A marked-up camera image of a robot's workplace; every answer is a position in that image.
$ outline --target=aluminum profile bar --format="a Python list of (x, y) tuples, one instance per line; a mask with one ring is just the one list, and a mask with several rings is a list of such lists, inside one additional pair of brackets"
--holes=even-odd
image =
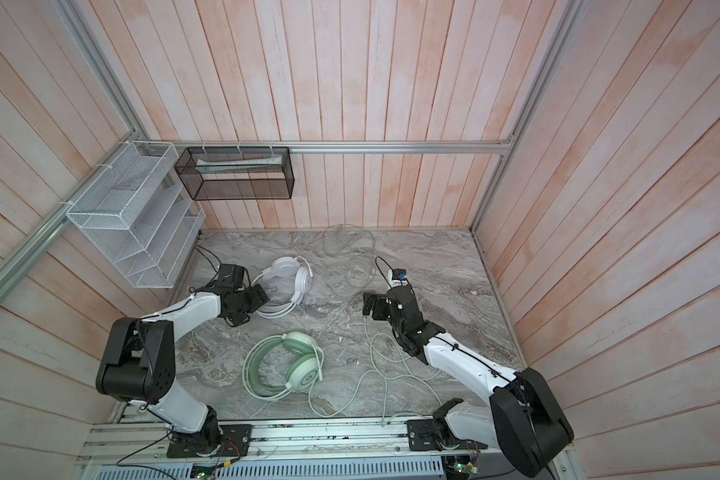
[(496, 141), (171, 141), (177, 149), (201, 147), (286, 147), (292, 154), (506, 154), (510, 142)]
[(490, 179), (488, 188), (485, 191), (483, 199), (480, 201), (478, 211), (469, 227), (472, 234), (477, 234), (482, 226), (483, 219), (488, 211), (490, 202), (493, 201), (496, 196), (499, 183), (507, 173), (507, 168), (512, 161), (516, 147), (525, 136), (528, 124), (534, 116), (534, 112), (538, 109), (539, 103), (544, 96), (544, 92), (547, 91), (549, 87), (552, 75), (557, 70), (557, 65), (560, 63), (560, 57), (562, 57), (565, 47), (568, 45), (571, 37), (573, 36), (571, 33), (574, 30), (574, 26), (577, 24), (578, 19), (581, 17), (581, 13), (585, 10), (586, 4), (586, 0), (570, 0), (566, 6), (565, 13), (563, 14), (563, 21), (557, 27), (552, 45), (544, 57), (541, 70), (539, 70), (539, 74), (534, 82), (533, 88), (530, 91), (528, 100), (525, 102), (525, 106), (523, 106), (523, 111), (520, 113), (518, 125), (515, 127), (512, 135), (510, 136), (510, 148), (499, 159), (499, 164), (496, 167), (494, 176)]

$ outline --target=black bracket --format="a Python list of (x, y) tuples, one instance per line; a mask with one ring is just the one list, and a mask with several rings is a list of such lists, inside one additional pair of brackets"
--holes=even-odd
[[(437, 420), (408, 420), (405, 423), (408, 428), (408, 446), (412, 452), (440, 452), (443, 447), (436, 441), (438, 437)], [(477, 442), (478, 448), (486, 448), (483, 443)], [(472, 440), (461, 440), (456, 449), (474, 450)]]

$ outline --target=grey marble tabletop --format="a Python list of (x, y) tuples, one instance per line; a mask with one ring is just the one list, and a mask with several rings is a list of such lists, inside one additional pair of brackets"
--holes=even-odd
[[(268, 320), (253, 314), (250, 322), (237, 328), (215, 319), (176, 344), (177, 378), (192, 395), (215, 408), (220, 419), (316, 417), (306, 393), (294, 392), (281, 401), (265, 402), (252, 398), (242, 386), (241, 368), (248, 351), (259, 340), (284, 332), (307, 333), (325, 351), (324, 378), (312, 390), (312, 404), (318, 411), (333, 413), (352, 398), (358, 379), (372, 368), (365, 328), (370, 336), (391, 333), (386, 322), (375, 322), (361, 314), (363, 291), (385, 293), (388, 288), (368, 254), (370, 247), (393, 267), (408, 271), (425, 319), (441, 325), (487, 358), (520, 368), (477, 249), (465, 230), (214, 233), (202, 238), (199, 245), (224, 263), (247, 267), (252, 276), (280, 256), (295, 255), (307, 258), (315, 272), (304, 301), (287, 316)], [(199, 256), (189, 283), (182, 288), (200, 287), (213, 274), (211, 264)], [(293, 292), (293, 277), (263, 281), (262, 286), (271, 303), (287, 302)], [(396, 344), (386, 336), (378, 336), (374, 346), (386, 357), (400, 358)], [(262, 378), (273, 385), (283, 384), (284, 373), (295, 358), (277, 347), (262, 362)], [(387, 376), (406, 373), (401, 362), (384, 360), (377, 353), (374, 360)], [(408, 365), (422, 378), (437, 371), (416, 359), (408, 360)], [(453, 397), (482, 404), (444, 372), (428, 384), (439, 401), (416, 379), (389, 381), (384, 407), (384, 379), (368, 374), (355, 401), (339, 415), (431, 414), (440, 402)]]

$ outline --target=black cable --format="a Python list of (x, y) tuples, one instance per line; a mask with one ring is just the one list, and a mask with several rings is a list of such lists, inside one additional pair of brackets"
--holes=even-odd
[[(480, 359), (477, 358), (476, 356), (472, 355), (470, 352), (468, 352), (468, 351), (466, 351), (466, 350), (460, 349), (460, 348), (459, 348), (459, 345), (458, 345), (457, 343), (456, 343), (456, 344), (450, 343), (449, 341), (444, 340), (444, 339), (440, 338), (440, 337), (437, 336), (437, 335), (435, 335), (434, 338), (436, 338), (436, 339), (440, 340), (441, 342), (449, 345), (452, 349), (458, 350), (458, 351), (460, 351), (460, 352), (462, 352), (462, 353), (464, 353), (464, 354), (472, 357), (473, 359), (477, 360), (478, 362), (482, 363), (483, 365), (485, 365), (493, 374), (501, 377), (502, 379), (504, 379), (504, 380), (507, 382), (507, 384), (511, 385), (511, 386), (514, 388), (514, 390), (520, 394), (520, 397), (522, 397), (524, 406), (528, 406), (528, 407), (530, 408), (530, 404), (528, 403), (528, 399), (525, 397), (525, 392), (523, 392), (523, 389), (521, 389), (521, 388), (519, 388), (519, 386), (513, 384), (512, 381), (509, 380), (507, 377), (501, 375), (501, 373), (499, 373), (498, 370), (495, 370), (495, 369), (494, 369), (493, 367), (491, 367), (489, 364), (487, 364), (486, 362), (480, 360)], [(555, 480), (555, 476), (554, 476), (554, 474), (552, 473), (552, 470), (550, 469), (549, 463), (547, 462), (547, 459), (544, 457), (544, 454), (543, 454), (542, 451), (541, 451), (541, 445), (539, 444), (539, 438), (536, 436), (536, 428), (534, 428), (534, 420), (530, 417), (530, 411), (529, 411), (528, 409), (525, 409), (525, 414), (526, 414), (526, 416), (528, 416), (528, 423), (530, 424), (530, 430), (531, 430), (531, 431), (533, 432), (533, 434), (534, 434), (534, 440), (536, 441), (536, 446), (538, 447), (539, 456), (541, 456), (541, 461), (542, 461), (542, 463), (544, 464), (544, 467), (545, 467), (545, 468), (547, 469), (547, 471), (549, 472), (549, 474), (552, 476), (552, 479)]]
[(158, 442), (162, 442), (163, 440), (165, 440), (166, 438), (168, 438), (168, 436), (169, 436), (171, 433), (173, 433), (173, 430), (171, 430), (170, 432), (168, 432), (168, 433), (165, 434), (164, 436), (158, 438), (157, 440), (155, 440), (154, 442), (152, 442), (152, 443), (149, 444), (148, 446), (139, 448), (139, 449), (136, 450), (135, 452), (129, 453), (128, 455), (122, 457), (120, 460), (118, 460), (118, 461), (115, 463), (115, 466), (117, 466), (117, 467), (139, 467), (139, 468), (148, 468), (149, 470), (154, 470), (155, 472), (160, 472), (160, 473), (162, 473), (163, 475), (167, 476), (168, 478), (172, 478), (173, 480), (176, 480), (176, 477), (174, 477), (173, 475), (169, 474), (168, 472), (165, 472), (164, 470), (160, 470), (159, 468), (154, 468), (154, 467), (150, 467), (150, 466), (146, 466), (146, 465), (131, 465), (131, 464), (129, 464), (129, 465), (121, 465), (121, 464), (120, 464), (120, 462), (122, 462), (122, 461), (125, 460), (126, 458), (131, 457), (131, 456), (134, 456), (135, 454), (137, 454), (137, 453), (139, 453), (139, 452), (141, 452), (141, 451), (143, 451), (143, 450), (148, 449), (149, 447), (155, 445), (155, 444), (158, 443)]
[(219, 262), (220, 265), (222, 264), (221, 259), (219, 258), (219, 256), (216, 255), (216, 254), (214, 254), (213, 252), (211, 252), (210, 250), (208, 250), (208, 249), (205, 248), (204, 246), (195, 245), (195, 248), (202, 248), (203, 250), (205, 250), (205, 251), (208, 252), (209, 254), (213, 255), (213, 258), (215, 258), (216, 261)]
[(480, 475), (479, 477), (472, 477), (472, 478), (470, 478), (469, 480), (482, 480), (483, 478), (499, 478), (499, 477), (503, 477), (503, 476), (505, 476), (505, 475), (509, 475), (509, 474), (511, 474), (512, 472), (514, 472), (515, 470), (517, 470), (517, 469), (516, 469), (516, 468), (512, 468), (512, 469), (509, 470), (508, 472), (495, 473), (495, 474), (493, 474), (493, 475)]
[[(384, 260), (384, 258), (381, 257), (381, 256), (376, 256), (376, 258), (375, 258), (374, 261), (373, 261), (373, 263), (376, 264), (376, 268), (378, 269), (378, 272), (379, 272), (380, 274), (382, 274), (382, 278), (384, 279), (384, 282), (386, 282), (387, 285), (389, 285), (389, 291), (392, 292), (392, 284), (389, 283), (389, 280), (387, 280), (387, 276), (386, 276), (386, 275), (384, 274), (384, 272), (382, 271), (382, 268), (378, 265), (378, 261), (379, 261), (379, 260), (381, 260), (382, 262), (384, 262), (384, 263), (389, 267), (390, 270), (392, 270), (392, 266), (389, 264), (389, 262), (387, 262), (386, 260)], [(395, 299), (397, 302), (400, 301), (400, 299), (398, 298), (397, 295), (394, 295), (394, 299)]]

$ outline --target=headphone ear cup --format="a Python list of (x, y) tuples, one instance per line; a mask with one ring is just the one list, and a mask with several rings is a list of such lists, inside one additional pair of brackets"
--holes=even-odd
[(318, 361), (314, 352), (296, 360), (286, 372), (286, 382), (291, 391), (305, 389), (318, 376)]

